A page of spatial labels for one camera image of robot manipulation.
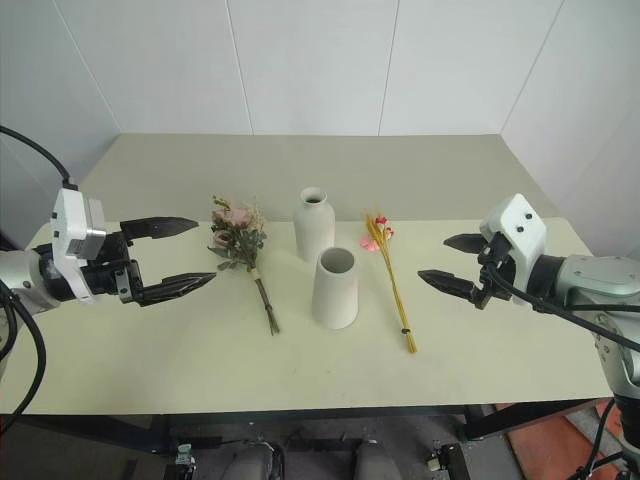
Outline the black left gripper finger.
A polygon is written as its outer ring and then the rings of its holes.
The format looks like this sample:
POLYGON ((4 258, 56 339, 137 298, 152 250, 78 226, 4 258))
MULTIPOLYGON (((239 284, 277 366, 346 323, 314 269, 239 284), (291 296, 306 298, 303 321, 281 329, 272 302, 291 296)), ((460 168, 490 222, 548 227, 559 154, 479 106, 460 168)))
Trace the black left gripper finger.
POLYGON ((184 217, 148 217, 122 221, 120 230, 129 245, 135 239, 161 239, 180 235, 199 226, 199 223, 184 217))
POLYGON ((158 284, 136 290, 135 302, 146 307, 180 298, 203 287, 215 277, 215 272, 184 273, 167 277, 158 284))

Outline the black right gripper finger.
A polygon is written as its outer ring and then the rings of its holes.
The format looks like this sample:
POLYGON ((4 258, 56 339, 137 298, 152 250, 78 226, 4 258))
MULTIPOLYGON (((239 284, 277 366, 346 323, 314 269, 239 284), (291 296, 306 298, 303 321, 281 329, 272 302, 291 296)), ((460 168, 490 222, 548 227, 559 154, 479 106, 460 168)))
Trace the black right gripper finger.
POLYGON ((463 233, 445 239, 443 244, 464 253, 479 255, 488 242, 480 233, 463 233))
POLYGON ((441 270, 421 270, 417 272, 419 278, 436 290, 447 295, 475 303, 480 290, 475 283, 456 277, 453 273, 441 270))

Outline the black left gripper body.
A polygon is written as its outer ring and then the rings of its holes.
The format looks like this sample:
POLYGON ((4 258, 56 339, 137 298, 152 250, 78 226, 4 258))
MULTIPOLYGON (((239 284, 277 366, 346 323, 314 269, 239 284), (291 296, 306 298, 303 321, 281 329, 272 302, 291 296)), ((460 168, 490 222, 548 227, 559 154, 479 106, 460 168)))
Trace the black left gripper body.
POLYGON ((133 245, 123 232, 108 234, 93 260, 81 269, 94 295, 115 295, 122 303, 141 305, 143 282, 139 265, 129 255, 133 245))

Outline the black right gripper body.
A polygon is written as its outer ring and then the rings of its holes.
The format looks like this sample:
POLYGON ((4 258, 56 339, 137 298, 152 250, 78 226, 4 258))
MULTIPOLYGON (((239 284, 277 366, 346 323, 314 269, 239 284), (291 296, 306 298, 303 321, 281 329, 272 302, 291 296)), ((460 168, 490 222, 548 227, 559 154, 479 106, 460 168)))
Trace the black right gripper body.
POLYGON ((512 297, 515 263, 509 253, 511 243, 502 233, 495 233, 480 250, 478 263, 481 288, 473 294, 473 304, 484 309, 492 298, 509 301, 512 297))

